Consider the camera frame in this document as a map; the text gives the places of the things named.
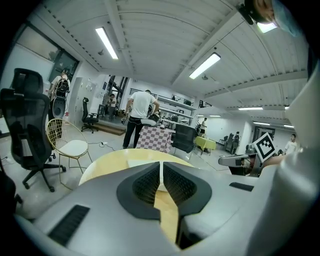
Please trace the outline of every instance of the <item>yellow table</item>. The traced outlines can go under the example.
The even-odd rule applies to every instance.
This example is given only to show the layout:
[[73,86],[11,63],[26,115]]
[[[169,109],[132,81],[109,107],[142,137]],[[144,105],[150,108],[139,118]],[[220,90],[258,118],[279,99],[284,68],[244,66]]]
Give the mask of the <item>yellow table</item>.
[[216,150],[216,147],[217,147],[217,144],[214,140],[211,140],[209,138],[199,137],[199,136],[195,138],[195,144],[201,148],[202,150],[201,155],[203,154],[205,148],[210,150],[210,155],[211,155],[211,150]]
[[[128,160],[158,160],[192,167],[188,162],[160,151],[142,148],[123,149],[105,154],[90,164],[82,175],[79,185],[90,179],[129,168]],[[178,226],[178,208],[169,193],[158,190],[155,194],[154,207],[161,212],[161,228],[168,238],[175,242]]]

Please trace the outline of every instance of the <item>white wall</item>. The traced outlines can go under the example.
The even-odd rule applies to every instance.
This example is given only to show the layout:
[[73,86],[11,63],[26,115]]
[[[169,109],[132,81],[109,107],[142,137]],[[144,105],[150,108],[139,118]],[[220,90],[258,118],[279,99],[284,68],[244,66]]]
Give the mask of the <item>white wall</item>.
[[[204,117],[199,118],[200,124],[204,120]],[[223,140],[225,136],[229,136],[230,133],[236,134],[240,132],[240,136],[243,136],[243,131],[246,123],[245,118],[218,118],[218,117],[208,117],[206,124],[207,128],[205,130],[206,137],[219,142]]]
[[244,123],[244,128],[241,136],[241,140],[239,143],[239,147],[236,151],[238,155],[246,153],[246,146],[251,143],[252,134],[254,133],[252,123],[250,121],[246,121]]
[[4,67],[0,88],[9,88],[11,86],[15,68],[36,71],[42,76],[43,82],[46,82],[49,79],[53,67],[53,62],[19,44],[16,44],[13,47]]

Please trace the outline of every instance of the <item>gray floor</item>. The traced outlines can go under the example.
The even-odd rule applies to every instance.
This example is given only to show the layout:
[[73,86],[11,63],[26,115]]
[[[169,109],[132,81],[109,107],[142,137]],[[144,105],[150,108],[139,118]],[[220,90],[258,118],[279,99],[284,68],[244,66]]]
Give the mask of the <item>gray floor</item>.
[[[103,131],[94,132],[92,134],[90,131],[84,131],[84,136],[86,137],[88,143],[96,143],[89,145],[89,153],[91,155],[92,160],[96,160],[99,157],[110,153],[114,150],[122,149],[122,144],[124,140],[124,136],[117,136],[114,134],[106,133]],[[133,146],[134,136],[131,138],[130,146]],[[108,142],[108,146],[104,148],[99,147],[99,142]],[[228,156],[228,153],[221,150],[213,150],[211,155],[207,153],[203,153],[201,155],[201,151],[199,149],[195,149],[193,153],[186,154],[185,152],[177,149],[175,154],[175,148],[171,149],[170,154],[175,155],[185,161],[189,161],[194,167],[199,169],[208,170],[210,172],[224,172],[231,174],[228,167],[222,166],[218,164],[218,159],[221,155]],[[23,199],[23,204],[17,206],[16,212],[27,219],[37,218],[43,211],[45,211],[49,206],[51,206],[54,202],[62,198],[63,196],[70,193],[70,190],[65,188],[62,184],[60,184],[59,179],[59,169],[46,169],[45,174],[48,179],[48,182],[54,186],[55,192],[50,192],[48,187],[46,186],[41,173],[37,173],[34,177],[32,177],[28,184],[30,185],[30,189],[25,189],[22,184],[22,180],[29,173],[28,170],[23,169],[18,163],[16,163],[11,155],[11,138],[6,137],[0,139],[0,154],[1,158],[7,157],[2,160],[2,164],[4,170],[8,176],[14,181],[16,185],[16,192]],[[79,159],[81,166],[87,167],[90,165],[91,161],[88,155],[85,155]],[[48,162],[49,164],[58,164],[58,157],[53,159],[52,162]],[[68,168],[68,158],[62,157],[61,164],[64,165],[67,169],[66,172],[61,174],[61,180],[63,183],[67,184],[72,189],[75,189],[80,181],[82,173],[79,168]],[[70,160],[70,166],[76,166],[76,160]]]

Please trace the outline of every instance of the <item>ceiling beam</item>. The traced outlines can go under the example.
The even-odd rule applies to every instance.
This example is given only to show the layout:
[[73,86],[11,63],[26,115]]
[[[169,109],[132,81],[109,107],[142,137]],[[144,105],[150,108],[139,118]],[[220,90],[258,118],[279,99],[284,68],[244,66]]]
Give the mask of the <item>ceiling beam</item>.
[[298,80],[298,79],[307,79],[308,73],[307,71],[296,71],[296,72],[291,72],[291,73],[286,73],[286,74],[279,74],[279,75],[274,75],[274,76],[269,76],[266,78],[262,79],[257,79],[254,81],[249,81],[249,82],[244,82],[235,86],[230,86],[227,89],[221,89],[218,91],[210,92],[207,93],[204,98],[210,98],[213,96],[229,93],[229,92],[234,92],[237,90],[241,89],[247,89],[247,88],[252,88],[256,86],[262,86],[262,85],[267,85],[267,84],[273,84],[273,83],[281,83],[281,82],[286,82],[286,81],[292,81],[292,80]]
[[[232,20],[233,17],[238,16],[239,20]],[[239,25],[243,19],[241,15],[238,13],[236,9],[233,9],[219,24],[214,28],[214,30],[207,36],[207,38],[202,42],[202,44],[198,47],[198,49],[192,54],[190,59],[186,62],[186,66],[177,74],[177,76],[173,79],[172,85],[174,86],[177,81],[183,77],[190,70],[190,66],[193,66],[201,57],[203,57],[216,43],[219,42],[225,34],[229,31],[225,31],[225,33],[221,33],[222,28],[226,25],[232,26],[230,30]]]
[[89,56],[86,50],[75,41],[67,30],[62,27],[63,24],[59,23],[58,20],[53,17],[53,13],[48,12],[43,4],[39,4],[27,19],[56,44],[65,48],[65,50],[78,61],[81,61],[81,59],[86,60],[98,72],[101,71],[100,66]]
[[[118,40],[119,46],[121,49],[124,49],[126,48],[127,42],[126,42],[124,30],[122,28],[116,0],[104,0],[104,5],[109,15],[111,25],[113,27],[116,39]],[[133,67],[132,59],[130,57],[130,51],[124,50],[122,51],[122,54],[124,56],[126,64],[128,65],[130,73],[133,74],[134,67]]]

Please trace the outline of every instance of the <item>black grille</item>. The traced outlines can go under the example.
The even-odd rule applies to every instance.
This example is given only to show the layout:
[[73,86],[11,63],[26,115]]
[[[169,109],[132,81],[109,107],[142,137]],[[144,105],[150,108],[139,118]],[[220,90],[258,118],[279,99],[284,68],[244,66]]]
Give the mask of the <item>black grille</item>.
[[49,237],[65,247],[89,210],[90,208],[81,205],[74,206],[54,227]]
[[177,206],[197,192],[196,184],[181,174],[165,166],[163,166],[163,172],[165,188]]
[[132,190],[140,200],[153,206],[159,184],[159,170],[154,169],[136,179],[132,184]]

